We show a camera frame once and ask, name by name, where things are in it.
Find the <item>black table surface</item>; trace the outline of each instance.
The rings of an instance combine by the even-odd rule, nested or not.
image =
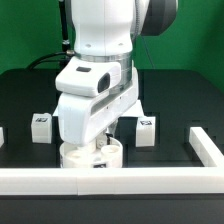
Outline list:
[[[188,142],[190,127],[195,126],[204,128],[224,151],[223,93],[193,71],[138,73],[144,113],[156,116],[156,144],[135,148],[137,119],[120,118],[116,138],[124,146],[124,167],[203,166]],[[33,144],[31,138],[33,113],[52,114],[56,108],[60,95],[55,90],[56,75],[55,70],[15,69],[0,76],[0,127],[5,137],[1,168],[59,167],[57,119],[53,119],[52,144]],[[0,199],[2,223],[224,223],[222,194]]]

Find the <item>small white cube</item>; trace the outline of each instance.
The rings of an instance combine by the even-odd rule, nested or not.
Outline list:
[[[0,148],[4,144],[3,128],[0,128]]]
[[[52,116],[51,114],[33,114],[31,123],[32,141],[34,143],[51,143]]]
[[[155,117],[139,117],[136,127],[136,147],[155,145]]]

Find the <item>black panel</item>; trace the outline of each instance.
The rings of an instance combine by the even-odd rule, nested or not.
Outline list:
[[[32,144],[32,114],[53,113],[58,93],[54,70],[11,70],[0,76],[0,126],[6,144],[0,167],[57,167],[61,143],[53,119],[53,144]],[[156,146],[134,147],[136,119],[121,118],[117,137],[127,167],[201,166],[188,144],[201,126],[224,150],[224,94],[192,71],[139,71],[146,115],[157,117]],[[0,196],[1,223],[223,224],[224,194]]]

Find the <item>white block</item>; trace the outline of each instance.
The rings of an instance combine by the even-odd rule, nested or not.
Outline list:
[[[32,141],[34,143],[51,143],[52,117],[50,114],[34,114],[31,124]]]
[[[136,147],[155,145],[155,117],[139,117],[136,127]]]
[[[4,144],[3,128],[0,128],[0,148]]]
[[[224,156],[201,127],[190,129],[189,142],[205,167],[224,167]]]

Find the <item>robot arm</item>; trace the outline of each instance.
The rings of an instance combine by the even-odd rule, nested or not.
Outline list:
[[[65,142],[84,146],[138,98],[131,33],[160,34],[173,22],[177,0],[66,3],[68,21],[76,30],[76,56],[56,79],[57,89],[63,92],[58,103],[59,129]]]

